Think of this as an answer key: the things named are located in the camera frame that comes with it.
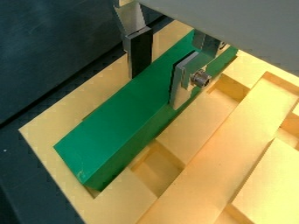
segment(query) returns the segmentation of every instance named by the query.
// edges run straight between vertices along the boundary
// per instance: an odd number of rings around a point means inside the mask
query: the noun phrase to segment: metal clamp
[[[152,63],[154,31],[146,26],[136,1],[114,0],[114,12],[127,52],[128,75],[134,79]]]
[[[211,76],[206,73],[204,67],[228,48],[223,42],[200,31],[194,31],[192,44],[200,51],[192,51],[174,65],[170,90],[170,105],[174,109],[188,101],[195,86],[208,86]]]

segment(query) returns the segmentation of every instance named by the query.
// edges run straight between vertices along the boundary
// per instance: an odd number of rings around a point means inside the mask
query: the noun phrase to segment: yellow platform
[[[191,29],[154,35],[155,59]],[[20,128],[83,220],[299,223],[299,79],[243,52],[107,189],[79,183],[52,146],[127,77],[124,56]]]

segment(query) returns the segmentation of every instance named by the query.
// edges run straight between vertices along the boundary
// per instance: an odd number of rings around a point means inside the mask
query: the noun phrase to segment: dark wall
[[[108,0],[0,1],[0,124],[119,42]]]

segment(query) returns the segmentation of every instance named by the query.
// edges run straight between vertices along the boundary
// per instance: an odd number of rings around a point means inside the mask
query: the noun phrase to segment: gray panel
[[[299,75],[298,0],[138,0]]]
[[[108,0],[0,1],[0,30],[2,124],[120,43],[120,32]]]

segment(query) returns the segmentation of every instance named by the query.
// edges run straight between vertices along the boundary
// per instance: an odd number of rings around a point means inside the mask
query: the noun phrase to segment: green block
[[[54,146],[79,182],[103,190],[128,163],[180,114],[168,105],[174,63],[192,50],[192,32],[127,83]],[[210,64],[211,76],[235,58],[231,47]]]

